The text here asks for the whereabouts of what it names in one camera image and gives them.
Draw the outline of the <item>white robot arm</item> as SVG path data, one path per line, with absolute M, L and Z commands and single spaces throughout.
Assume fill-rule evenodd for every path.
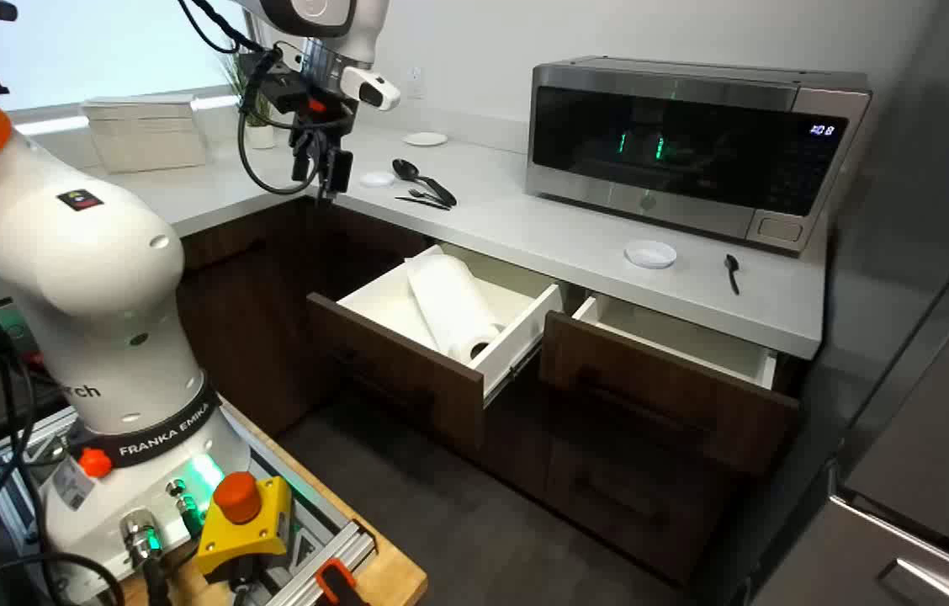
M 248 457 L 181 330 L 181 235 L 133 193 L 24 139 L 0 111 L 0 286 L 77 414 L 67 461 L 44 482 L 48 543 L 132 572 L 122 524 L 188 532 L 168 493 L 191 461 Z

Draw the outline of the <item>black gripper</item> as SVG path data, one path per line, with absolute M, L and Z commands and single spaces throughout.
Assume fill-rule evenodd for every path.
M 339 197 L 353 173 L 353 155 L 339 153 L 353 126 L 353 108 L 299 74 L 277 74 L 268 84 L 268 115 L 288 139 L 292 182 L 306 182 L 311 163 L 328 158 L 319 197 Z

